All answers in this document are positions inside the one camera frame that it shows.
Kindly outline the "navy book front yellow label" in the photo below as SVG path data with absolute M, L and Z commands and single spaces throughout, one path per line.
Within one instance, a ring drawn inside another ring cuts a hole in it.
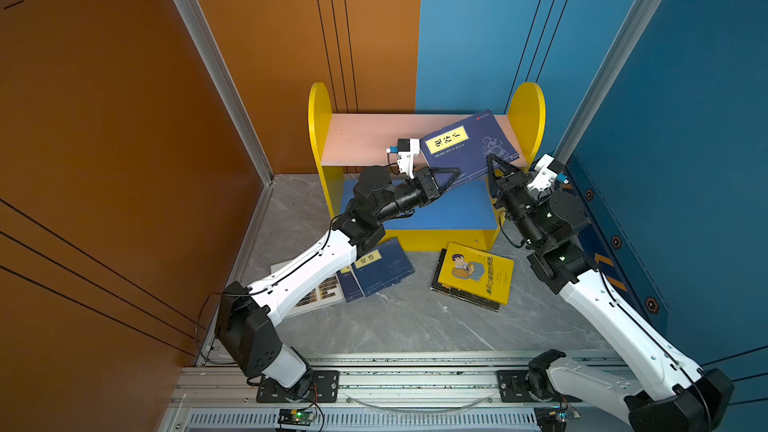
M 521 157 L 515 139 L 510 139 L 490 110 L 454 122 L 420 139 L 420 149 L 430 168 L 457 168 L 460 175 L 450 184 L 457 188 L 487 174 L 488 154 L 506 162 Z

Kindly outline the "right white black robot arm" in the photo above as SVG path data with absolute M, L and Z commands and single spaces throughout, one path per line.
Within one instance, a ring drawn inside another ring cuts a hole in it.
M 529 362 L 531 396 L 581 399 L 635 431 L 714 431 L 734 392 L 718 369 L 703 369 L 636 312 L 576 242 L 589 219 L 581 200 L 555 190 L 563 165 L 543 157 L 526 172 L 486 157 L 489 194 L 522 236 L 527 260 L 555 295 L 586 318 L 632 371 L 631 380 L 580 365 L 551 349 Z

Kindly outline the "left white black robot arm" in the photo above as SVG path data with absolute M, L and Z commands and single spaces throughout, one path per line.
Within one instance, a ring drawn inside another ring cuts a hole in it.
M 226 286 L 215 338 L 246 378 L 264 376 L 288 395 L 305 397 L 313 387 L 313 369 L 282 342 L 276 327 L 312 289 L 372 250 L 385 236 L 385 222 L 407 218 L 438 200 L 460 175 L 458 168 L 423 167 L 395 184 L 388 167 L 368 167 L 353 187 L 352 199 L 316 243 L 260 280 Z

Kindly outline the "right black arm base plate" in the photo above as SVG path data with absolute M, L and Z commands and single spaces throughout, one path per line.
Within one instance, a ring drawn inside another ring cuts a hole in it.
M 499 370 L 496 372 L 498 391 L 503 403 L 565 403 L 566 401 L 580 402 L 574 396 L 563 396 L 556 392 L 535 392 L 528 382 L 528 373 L 523 370 Z

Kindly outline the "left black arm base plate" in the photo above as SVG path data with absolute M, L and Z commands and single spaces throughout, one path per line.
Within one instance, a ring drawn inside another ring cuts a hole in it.
M 262 376 L 257 388 L 256 401 L 258 403 L 335 403 L 338 398 L 339 382 L 338 370 L 313 370 L 288 389 L 274 379 Z

